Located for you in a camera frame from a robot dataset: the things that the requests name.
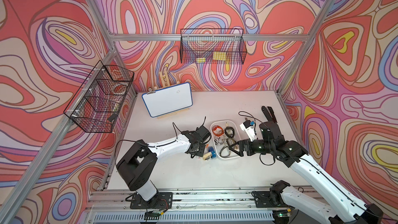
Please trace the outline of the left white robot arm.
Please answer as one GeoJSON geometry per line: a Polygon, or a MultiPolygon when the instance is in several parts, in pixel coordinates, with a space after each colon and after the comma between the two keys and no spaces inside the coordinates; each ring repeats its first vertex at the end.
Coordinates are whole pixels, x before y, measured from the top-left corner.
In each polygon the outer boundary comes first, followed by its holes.
{"type": "Polygon", "coordinates": [[[158,160],[184,153],[192,159],[203,157],[210,131],[201,125],[194,131],[176,133],[174,138],[145,143],[134,141],[131,148],[117,161],[116,169],[131,191],[138,193],[145,202],[152,201],[158,189],[150,181],[150,175],[158,160]]]}

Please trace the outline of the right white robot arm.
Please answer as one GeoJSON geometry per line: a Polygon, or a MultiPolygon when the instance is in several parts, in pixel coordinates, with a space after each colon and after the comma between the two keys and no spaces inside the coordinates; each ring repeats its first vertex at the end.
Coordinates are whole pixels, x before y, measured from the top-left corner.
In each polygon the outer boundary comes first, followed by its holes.
{"type": "Polygon", "coordinates": [[[268,121],[259,125],[262,138],[258,139],[254,126],[242,124],[248,139],[229,146],[229,150],[242,157],[271,154],[304,178],[326,201],[322,203],[280,180],[269,189],[268,201],[272,206],[292,206],[321,224],[380,224],[383,211],[376,204],[366,204],[355,197],[329,175],[296,141],[287,141],[278,124],[268,121]]]}

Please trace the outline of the brown strap watch front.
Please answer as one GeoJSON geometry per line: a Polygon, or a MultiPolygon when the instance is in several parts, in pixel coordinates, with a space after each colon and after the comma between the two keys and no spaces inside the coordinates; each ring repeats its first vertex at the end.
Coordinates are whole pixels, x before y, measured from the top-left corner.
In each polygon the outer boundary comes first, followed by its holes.
{"type": "Polygon", "coordinates": [[[228,146],[225,146],[219,152],[219,156],[221,158],[228,158],[231,155],[231,151],[229,150],[228,146]]]}

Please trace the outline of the white purple kids watch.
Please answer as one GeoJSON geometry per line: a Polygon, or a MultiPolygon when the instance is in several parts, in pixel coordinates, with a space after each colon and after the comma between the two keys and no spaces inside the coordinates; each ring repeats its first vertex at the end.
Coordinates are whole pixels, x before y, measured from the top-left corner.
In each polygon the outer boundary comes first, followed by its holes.
{"type": "Polygon", "coordinates": [[[224,138],[221,137],[221,136],[220,136],[220,137],[217,137],[216,139],[214,139],[214,143],[215,143],[215,145],[217,145],[217,146],[223,145],[224,142],[225,142],[225,140],[224,140],[224,138]]]}

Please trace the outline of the dark brown leather watch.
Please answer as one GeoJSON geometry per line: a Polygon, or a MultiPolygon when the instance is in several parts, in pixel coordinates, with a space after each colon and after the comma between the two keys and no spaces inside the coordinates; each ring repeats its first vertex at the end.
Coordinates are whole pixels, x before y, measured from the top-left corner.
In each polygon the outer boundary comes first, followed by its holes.
{"type": "Polygon", "coordinates": [[[227,139],[227,144],[228,144],[229,147],[234,147],[235,144],[236,144],[236,140],[228,138],[227,139]]]}

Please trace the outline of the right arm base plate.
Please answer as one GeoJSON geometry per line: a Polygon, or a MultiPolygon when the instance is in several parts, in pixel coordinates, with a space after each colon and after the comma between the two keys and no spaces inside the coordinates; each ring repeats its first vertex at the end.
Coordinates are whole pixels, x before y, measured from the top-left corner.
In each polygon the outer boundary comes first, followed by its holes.
{"type": "Polygon", "coordinates": [[[288,207],[282,200],[276,200],[275,197],[272,197],[270,191],[254,190],[251,195],[254,198],[256,208],[288,207]]]}

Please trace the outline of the black band watch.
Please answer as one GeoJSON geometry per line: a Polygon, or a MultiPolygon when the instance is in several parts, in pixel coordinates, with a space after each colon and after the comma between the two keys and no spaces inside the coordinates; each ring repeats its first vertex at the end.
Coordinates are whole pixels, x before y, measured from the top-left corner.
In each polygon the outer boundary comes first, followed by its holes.
{"type": "Polygon", "coordinates": [[[229,139],[233,139],[235,137],[235,129],[233,127],[226,127],[224,129],[224,133],[229,139]]]}

